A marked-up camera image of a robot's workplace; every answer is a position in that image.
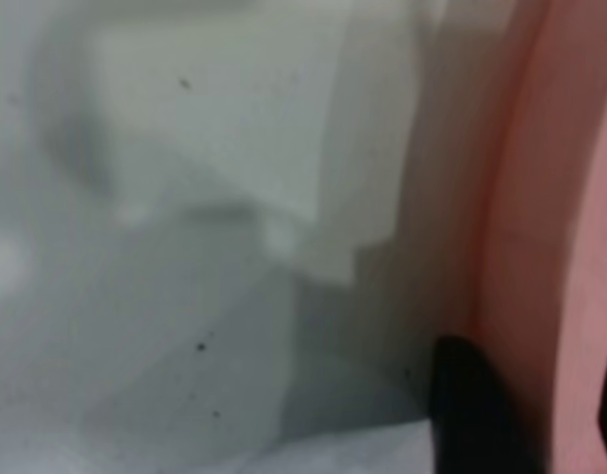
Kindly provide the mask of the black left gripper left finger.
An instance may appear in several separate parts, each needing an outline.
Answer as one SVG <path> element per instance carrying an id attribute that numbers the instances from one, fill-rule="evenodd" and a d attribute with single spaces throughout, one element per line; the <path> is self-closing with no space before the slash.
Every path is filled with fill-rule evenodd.
<path id="1" fill-rule="evenodd" d="M 479 347 L 439 338 L 432 354 L 430 420 L 437 473 L 544 473 L 511 397 Z"/>

